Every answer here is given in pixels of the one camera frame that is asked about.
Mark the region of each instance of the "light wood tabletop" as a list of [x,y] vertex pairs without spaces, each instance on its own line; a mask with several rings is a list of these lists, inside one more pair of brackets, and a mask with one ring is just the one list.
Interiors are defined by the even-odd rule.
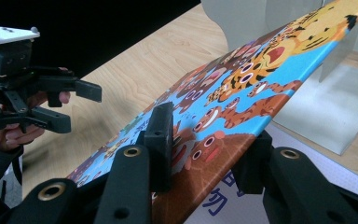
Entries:
[[[72,131],[45,132],[26,146],[23,197],[48,179],[68,176],[181,76],[226,52],[222,30],[199,5],[85,76],[103,88],[103,102],[73,95],[54,109],[71,117]],[[345,63],[358,66],[358,54]],[[358,137],[343,156],[316,148],[358,174]]]

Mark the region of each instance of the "human hand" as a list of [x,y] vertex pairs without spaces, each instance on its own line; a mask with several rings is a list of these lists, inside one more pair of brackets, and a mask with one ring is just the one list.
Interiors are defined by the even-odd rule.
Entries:
[[[69,103],[69,98],[70,92],[63,91],[60,93],[60,101],[63,104]],[[39,92],[28,99],[28,106],[33,108],[45,103],[47,99],[45,92]],[[5,129],[0,130],[0,150],[10,151],[19,145],[30,143],[44,132],[44,129],[30,125],[26,128],[26,133],[23,133],[19,124],[9,124]]]

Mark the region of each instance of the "wooden surface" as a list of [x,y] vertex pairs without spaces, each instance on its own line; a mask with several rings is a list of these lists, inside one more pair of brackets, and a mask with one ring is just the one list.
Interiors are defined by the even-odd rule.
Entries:
[[[102,86],[103,102],[73,96],[57,109],[71,117],[72,132],[46,132],[26,147],[23,196],[45,180],[69,175],[186,72],[226,52],[223,32],[197,6],[90,73],[84,80]],[[346,63],[358,66],[358,54]],[[316,148],[358,174],[358,137],[341,157]]]

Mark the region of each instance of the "hand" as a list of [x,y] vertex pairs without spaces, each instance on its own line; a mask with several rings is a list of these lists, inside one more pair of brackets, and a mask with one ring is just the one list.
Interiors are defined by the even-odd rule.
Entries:
[[[63,91],[60,93],[60,101],[63,104],[69,103],[70,92]],[[28,100],[29,107],[33,108],[37,105],[45,103],[47,95],[45,92],[39,92],[36,95],[30,97]],[[37,137],[45,132],[44,129],[38,128],[34,125],[30,125],[26,129],[26,133],[23,133],[19,124],[9,124],[5,129],[0,130],[0,150],[10,151],[18,147],[19,145],[27,144],[34,141]]]

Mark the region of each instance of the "wooden table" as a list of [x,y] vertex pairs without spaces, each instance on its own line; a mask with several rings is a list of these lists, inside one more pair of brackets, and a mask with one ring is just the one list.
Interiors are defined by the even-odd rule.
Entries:
[[[223,32],[199,5],[87,75],[84,80],[102,86],[103,102],[73,96],[56,109],[71,117],[72,132],[46,132],[26,147],[23,196],[69,175],[186,72],[226,52]],[[358,66],[358,54],[346,63]],[[343,156],[315,147],[358,174],[358,137]]]

